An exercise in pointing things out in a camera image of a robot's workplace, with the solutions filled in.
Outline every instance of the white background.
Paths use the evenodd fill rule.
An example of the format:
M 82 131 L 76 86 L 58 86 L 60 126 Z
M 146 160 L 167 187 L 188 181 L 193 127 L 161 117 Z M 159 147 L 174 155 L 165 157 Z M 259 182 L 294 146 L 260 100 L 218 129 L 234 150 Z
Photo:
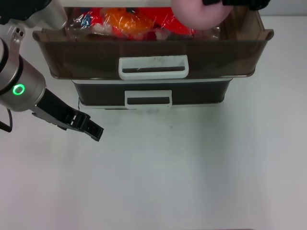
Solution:
M 262 15 L 307 15 L 307 0 L 271 0 Z
M 0 229 L 305 230 L 307 17 L 263 22 L 275 37 L 219 106 L 86 110 L 105 128 L 99 143 L 13 113 L 0 132 Z M 21 55 L 77 106 L 31 33 Z

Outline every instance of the brown translucent drawer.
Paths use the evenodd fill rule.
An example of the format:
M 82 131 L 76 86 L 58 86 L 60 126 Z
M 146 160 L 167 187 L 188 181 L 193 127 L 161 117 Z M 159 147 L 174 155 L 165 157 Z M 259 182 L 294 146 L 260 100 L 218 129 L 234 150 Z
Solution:
M 121 80 L 120 58 L 181 55 L 188 57 L 186 79 L 247 77 L 273 35 L 273 30 L 264 29 L 259 13 L 245 7 L 235 7 L 222 23 L 219 40 L 127 41 L 102 36 L 72 40 L 64 29 L 33 33 L 52 76 L 72 80 Z

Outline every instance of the open drawer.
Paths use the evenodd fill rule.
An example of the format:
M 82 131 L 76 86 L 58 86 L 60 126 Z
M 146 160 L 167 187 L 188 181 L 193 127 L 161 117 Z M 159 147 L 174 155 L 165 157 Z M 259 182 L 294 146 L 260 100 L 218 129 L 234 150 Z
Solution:
M 57 79 L 154 80 L 156 76 L 159 79 L 212 79 L 251 76 L 273 37 L 273 30 L 264 29 L 257 11 L 235 7 L 222 23 L 221 36 L 216 41 L 126 41 L 90 36 L 71 40 L 64 29 L 35 31 L 33 37 L 42 49 L 52 76 Z M 169 61 L 169 56 L 178 61 Z M 138 66 L 138 57 L 162 57 L 164 65 L 153 69 L 146 64 Z

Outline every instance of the white handle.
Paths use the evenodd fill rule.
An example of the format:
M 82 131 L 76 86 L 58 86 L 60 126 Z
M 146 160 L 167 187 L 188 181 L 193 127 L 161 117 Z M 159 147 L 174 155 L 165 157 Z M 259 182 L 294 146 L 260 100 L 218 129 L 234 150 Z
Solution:
M 172 105 L 171 90 L 125 91 L 127 109 L 170 108 Z
M 189 74 L 188 56 L 121 57 L 118 72 L 125 81 L 182 79 Z

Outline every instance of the plastic drawer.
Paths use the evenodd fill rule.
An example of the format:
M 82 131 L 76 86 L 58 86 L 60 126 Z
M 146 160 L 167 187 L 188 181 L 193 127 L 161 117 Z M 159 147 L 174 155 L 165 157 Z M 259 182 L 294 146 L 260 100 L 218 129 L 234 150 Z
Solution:
M 71 9 L 66 10 L 69 16 Z M 179 74 L 178 78 L 208 79 L 252 75 L 273 30 L 264 29 L 257 11 L 235 7 L 222 23 L 217 41 L 126 41 L 112 37 L 71 40 L 64 29 L 35 31 L 33 37 L 57 79 L 121 80 L 120 58 L 154 56 L 185 56 L 189 70 L 187 76 Z M 149 72 L 151 76 L 161 75 L 160 70 Z
M 125 83 L 73 80 L 80 101 L 93 108 L 164 108 L 182 105 L 217 104 L 224 100 L 231 79 L 204 81 Z

